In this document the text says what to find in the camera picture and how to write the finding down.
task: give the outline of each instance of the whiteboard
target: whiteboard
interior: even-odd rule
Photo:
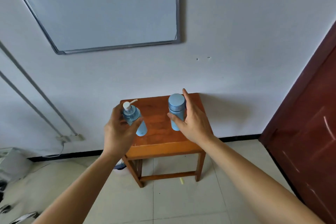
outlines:
[[[180,42],[179,0],[24,0],[57,54]]]

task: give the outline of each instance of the tile floor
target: tile floor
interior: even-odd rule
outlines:
[[[257,140],[227,143],[249,161],[289,188],[264,147]],[[43,211],[97,157],[35,163],[24,179],[9,184],[0,203],[14,209],[0,215],[8,224],[32,211]],[[143,175],[192,171],[196,155],[145,160]],[[260,223],[225,173],[208,156],[202,178],[156,180],[139,188],[127,169],[113,171],[90,210],[85,224]]]

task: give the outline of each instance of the wooden door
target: wooden door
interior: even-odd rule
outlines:
[[[336,223],[336,49],[265,145],[306,205]]]

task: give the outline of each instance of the blue thermos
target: blue thermos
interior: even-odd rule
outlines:
[[[131,105],[135,101],[138,101],[138,100],[135,99],[132,102],[123,103],[123,107],[124,107],[123,116],[124,116],[125,121],[130,126],[135,120],[141,117],[139,108],[135,107],[134,105]],[[147,133],[147,127],[146,127],[145,121],[142,121],[140,127],[136,131],[136,134],[138,136],[144,136],[146,133]]]
[[[169,112],[179,117],[182,121],[184,121],[184,110],[186,109],[186,99],[183,95],[175,93],[171,95],[168,99],[168,107]],[[171,127],[175,131],[179,131],[180,129],[177,127],[175,122],[171,120]]]

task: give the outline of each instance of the left hand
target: left hand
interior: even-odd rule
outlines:
[[[138,118],[132,126],[123,125],[122,105],[113,108],[111,118],[104,127],[104,150],[102,155],[122,158],[131,148],[135,133],[141,125],[143,118]]]

